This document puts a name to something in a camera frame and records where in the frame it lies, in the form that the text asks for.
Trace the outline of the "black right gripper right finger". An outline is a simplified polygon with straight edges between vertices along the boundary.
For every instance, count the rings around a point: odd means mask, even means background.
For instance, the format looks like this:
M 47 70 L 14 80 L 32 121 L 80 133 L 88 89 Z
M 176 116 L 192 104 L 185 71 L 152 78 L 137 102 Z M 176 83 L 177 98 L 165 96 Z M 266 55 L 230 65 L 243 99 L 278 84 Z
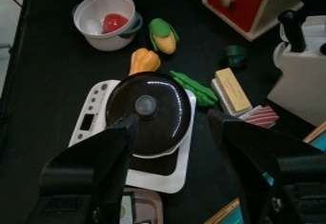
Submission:
M 326 224 L 326 153 L 223 112 L 207 120 L 244 224 Z

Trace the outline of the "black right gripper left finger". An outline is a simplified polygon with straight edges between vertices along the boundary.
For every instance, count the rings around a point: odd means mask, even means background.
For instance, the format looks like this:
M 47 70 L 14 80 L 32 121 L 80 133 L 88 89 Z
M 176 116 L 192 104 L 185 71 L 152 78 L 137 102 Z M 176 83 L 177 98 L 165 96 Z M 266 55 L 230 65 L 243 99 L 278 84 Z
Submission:
M 25 224 L 119 224 L 137 134 L 135 115 L 68 147 L 40 172 L 40 196 Z

